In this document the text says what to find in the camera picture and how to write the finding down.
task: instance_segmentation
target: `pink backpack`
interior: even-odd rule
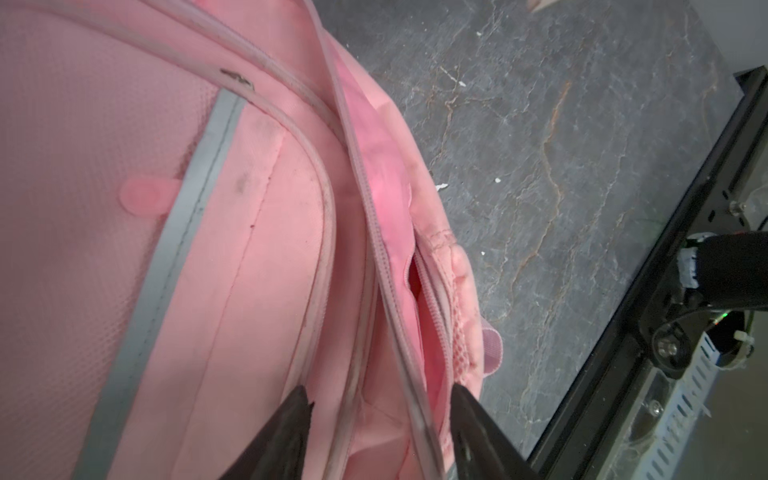
[[[298,385],[304,479],[441,476],[500,339],[312,3],[0,8],[2,476],[215,480]]]

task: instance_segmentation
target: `zipper track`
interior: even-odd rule
[[[445,329],[445,317],[442,315],[442,311],[437,302],[435,296],[435,286],[432,284],[431,277],[429,276],[426,263],[422,256],[421,250],[416,247],[413,259],[416,263],[416,272],[419,274],[419,280],[422,283],[422,293],[427,303],[430,315],[432,315],[432,324],[437,331],[437,337],[440,341],[440,349],[442,350],[442,359],[445,362],[445,375],[443,381],[447,386],[453,384],[453,358],[452,347],[448,337],[448,332]],[[446,403],[448,403],[448,396],[445,397]],[[438,433],[438,439],[442,445],[443,439],[447,437],[449,433],[449,415],[450,409],[446,405],[445,412],[443,413],[442,424],[440,425],[440,431]]]
[[[421,382],[415,384],[414,379],[420,379],[417,362],[410,351],[408,340],[402,329],[402,314],[399,311],[399,304],[395,294],[395,287],[390,270],[389,258],[386,253],[384,241],[382,239],[381,229],[376,219],[376,208],[373,204],[370,184],[368,183],[365,165],[360,157],[360,149],[357,144],[354,127],[349,119],[348,107],[344,90],[341,87],[338,76],[335,74],[333,66],[333,56],[329,53],[327,42],[319,36],[322,31],[317,11],[310,0],[304,0],[306,10],[309,12],[315,25],[316,35],[322,46],[326,62],[329,64],[329,74],[333,83],[333,90],[336,96],[336,102],[339,106],[339,116],[342,126],[348,134],[347,145],[349,149],[349,159],[353,166],[355,178],[362,197],[362,203],[366,212],[366,223],[371,234],[371,243],[376,258],[376,267],[381,279],[381,291],[384,299],[384,310],[386,312],[387,323],[392,330],[392,342],[396,350],[396,360],[400,378],[404,385],[404,394],[410,416],[410,426],[412,432],[412,445],[415,450],[419,467],[425,480],[438,479],[443,476],[444,467],[442,464],[442,448],[437,438],[432,413],[429,408],[429,401],[426,398],[426,391]]]

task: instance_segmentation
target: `pink tab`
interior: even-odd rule
[[[486,319],[482,319],[482,342],[485,351],[483,376],[489,376],[502,365],[504,344],[502,336]]]
[[[170,212],[181,189],[177,178],[135,175],[120,189],[120,204],[137,217],[157,217]]]

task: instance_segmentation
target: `stitching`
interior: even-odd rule
[[[400,480],[400,475],[402,474],[402,470],[406,466],[406,460],[408,459],[408,454],[411,452],[411,447],[413,446],[413,442],[408,437],[408,446],[406,446],[406,453],[402,456],[402,463],[400,464],[400,468],[397,469],[397,476],[395,477],[395,480]]]
[[[280,155],[280,150],[283,148],[283,142],[285,141],[285,135],[286,131],[285,128],[283,129],[283,137],[280,139],[280,146],[277,148],[277,156]],[[272,164],[272,170],[270,170],[269,175],[266,178],[266,185],[264,185],[264,195],[261,198],[261,203],[259,204],[259,210],[256,212],[256,216],[253,218],[253,222],[256,223],[259,219],[259,215],[261,214],[261,210],[264,206],[264,199],[266,199],[266,194],[270,189],[270,183],[272,182],[272,174],[275,170],[275,166],[277,165],[277,158],[275,159],[275,162]],[[174,460],[174,464],[171,467],[170,473],[173,474],[174,470],[176,469],[176,465],[179,462],[179,457],[181,455],[181,450],[184,447],[184,443],[187,441],[187,437],[189,434],[189,427],[190,422],[192,421],[192,417],[194,416],[194,412],[197,409],[197,400],[198,396],[200,395],[200,391],[203,389],[203,384],[205,383],[205,377],[208,374],[208,369],[210,367],[210,357],[214,354],[214,350],[216,349],[216,338],[219,336],[219,331],[221,330],[221,324],[223,323],[224,315],[227,313],[227,307],[230,304],[230,299],[232,298],[232,291],[234,290],[235,284],[237,283],[237,279],[240,277],[240,270],[243,268],[243,259],[246,256],[246,253],[248,252],[248,246],[250,245],[251,240],[253,239],[253,230],[251,230],[250,235],[248,236],[248,241],[246,243],[245,248],[243,249],[243,255],[240,257],[240,263],[237,266],[237,272],[235,273],[235,277],[232,280],[232,285],[230,286],[230,291],[227,294],[227,300],[224,301],[224,306],[221,310],[221,316],[219,317],[219,323],[216,327],[216,332],[214,333],[214,340],[211,343],[210,349],[208,350],[208,358],[205,362],[205,369],[203,370],[203,375],[200,377],[200,383],[197,385],[197,391],[194,394],[194,402],[192,403],[192,408],[190,409],[190,414],[187,417],[187,424],[184,426],[184,434],[181,436],[181,441],[179,442],[179,449],[176,452],[176,458]]]
[[[360,399],[362,400],[362,402],[363,402],[363,403],[365,403],[365,404],[366,404],[367,406],[369,406],[371,409],[374,409],[374,410],[376,410],[378,413],[381,413],[382,415],[384,415],[384,416],[385,416],[387,419],[389,419],[389,420],[390,420],[392,423],[394,423],[395,425],[400,425],[400,426],[402,426],[402,425],[405,425],[405,424],[404,424],[404,422],[403,422],[402,420],[398,420],[398,419],[396,419],[395,417],[391,416],[389,413],[385,412],[384,410],[381,410],[381,409],[380,409],[378,406],[375,406],[375,405],[373,405],[371,402],[369,402],[368,400],[366,400],[366,397],[365,397],[365,396],[362,396],[362,395],[361,395],[361,396],[360,396]]]
[[[450,228],[446,228],[444,230],[435,232],[432,235],[429,235],[427,237],[427,240],[429,242],[429,246],[433,250],[437,250],[438,248],[442,248],[450,245],[456,245],[456,237],[454,237],[453,232],[451,231]]]

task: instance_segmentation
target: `reflective strip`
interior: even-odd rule
[[[100,480],[109,473],[142,374],[245,103],[231,91],[219,91],[152,255],[120,350],[101,389],[71,480]]]

